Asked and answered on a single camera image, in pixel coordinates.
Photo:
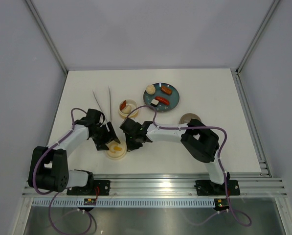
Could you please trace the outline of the grey lunch box lid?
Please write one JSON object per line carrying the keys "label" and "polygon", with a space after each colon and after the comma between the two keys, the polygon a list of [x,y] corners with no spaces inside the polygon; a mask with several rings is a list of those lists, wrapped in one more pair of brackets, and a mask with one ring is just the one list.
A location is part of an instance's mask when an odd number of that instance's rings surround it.
{"label": "grey lunch box lid", "polygon": [[179,120],[179,124],[185,124],[185,123],[189,123],[191,121],[191,119],[196,119],[201,121],[201,118],[194,114],[194,113],[186,113],[184,115],[181,116],[180,120]]}

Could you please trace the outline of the yellow lunch box lid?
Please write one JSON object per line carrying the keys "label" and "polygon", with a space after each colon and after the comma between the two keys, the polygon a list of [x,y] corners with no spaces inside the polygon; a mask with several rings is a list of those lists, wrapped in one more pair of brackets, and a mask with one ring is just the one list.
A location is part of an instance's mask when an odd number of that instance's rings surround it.
{"label": "yellow lunch box lid", "polygon": [[115,141],[110,142],[106,151],[106,156],[111,160],[121,160],[127,153],[127,146],[124,141],[117,143]]}

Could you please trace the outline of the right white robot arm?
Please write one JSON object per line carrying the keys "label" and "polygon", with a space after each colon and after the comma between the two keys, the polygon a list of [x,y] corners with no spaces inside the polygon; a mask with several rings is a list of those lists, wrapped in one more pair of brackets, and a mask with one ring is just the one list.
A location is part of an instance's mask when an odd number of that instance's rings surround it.
{"label": "right white robot arm", "polygon": [[220,160],[227,141],[227,132],[223,128],[205,126],[197,119],[191,119],[189,123],[169,125],[155,121],[140,124],[126,118],[120,129],[125,134],[128,151],[139,149],[146,142],[181,143],[195,160],[205,164],[209,175],[207,188],[217,194],[228,189],[229,173]]}

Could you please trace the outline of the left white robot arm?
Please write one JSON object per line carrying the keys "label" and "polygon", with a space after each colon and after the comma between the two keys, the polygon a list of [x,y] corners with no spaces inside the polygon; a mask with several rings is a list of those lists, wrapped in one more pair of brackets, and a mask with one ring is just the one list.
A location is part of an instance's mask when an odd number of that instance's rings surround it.
{"label": "left white robot arm", "polygon": [[104,195],[106,190],[92,172],[70,170],[68,157],[83,142],[92,140],[97,151],[108,151],[112,141],[120,143],[111,122],[96,109],[72,120],[70,130],[52,145],[37,146],[32,153],[28,184],[40,195],[67,190],[69,195]]}

